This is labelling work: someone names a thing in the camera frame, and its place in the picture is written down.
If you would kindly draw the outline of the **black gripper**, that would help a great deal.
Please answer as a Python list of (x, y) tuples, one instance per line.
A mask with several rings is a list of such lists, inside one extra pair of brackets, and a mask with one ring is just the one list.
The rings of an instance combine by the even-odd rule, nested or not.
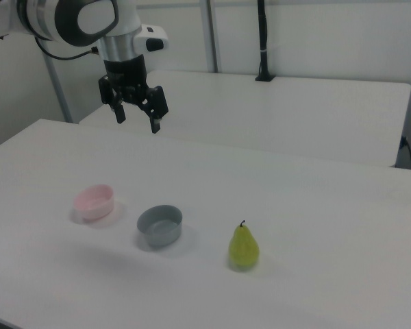
[(109, 105), (115, 114), (116, 122), (122, 124), (126, 120), (123, 101), (138, 104), (149, 117), (151, 132), (157, 134), (169, 107), (163, 88), (149, 88), (147, 85), (145, 57), (139, 55), (127, 61), (104, 60), (103, 63), (106, 75), (98, 81), (99, 92), (102, 103)]

